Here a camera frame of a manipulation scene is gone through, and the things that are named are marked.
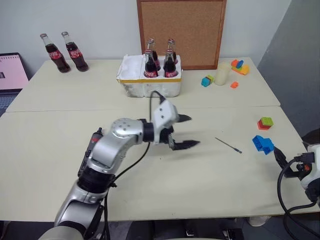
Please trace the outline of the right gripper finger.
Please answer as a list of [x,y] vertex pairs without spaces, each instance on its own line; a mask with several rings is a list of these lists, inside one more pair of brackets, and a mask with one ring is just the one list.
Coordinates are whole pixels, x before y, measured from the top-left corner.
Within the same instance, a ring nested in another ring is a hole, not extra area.
[[275,160],[278,163],[278,165],[281,167],[281,169],[284,169],[285,166],[288,164],[288,162],[286,160],[286,156],[276,146],[273,148],[273,153],[274,153],[274,157],[275,157]]

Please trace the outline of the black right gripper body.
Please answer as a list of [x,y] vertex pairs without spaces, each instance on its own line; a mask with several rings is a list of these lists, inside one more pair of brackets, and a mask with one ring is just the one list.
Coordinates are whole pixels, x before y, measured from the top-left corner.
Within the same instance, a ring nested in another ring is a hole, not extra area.
[[296,163],[297,171],[293,171],[289,166],[288,169],[284,172],[286,178],[304,178],[312,170],[312,164],[314,163],[314,153],[306,152],[301,153],[298,156],[293,158]]

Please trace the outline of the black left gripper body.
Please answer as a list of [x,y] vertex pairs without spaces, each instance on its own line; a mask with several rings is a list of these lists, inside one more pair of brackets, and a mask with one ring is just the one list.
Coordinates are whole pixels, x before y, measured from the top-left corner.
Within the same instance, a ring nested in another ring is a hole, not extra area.
[[172,137],[173,132],[174,132],[174,128],[172,126],[170,128],[163,128],[159,135],[159,143],[174,145],[175,140]]

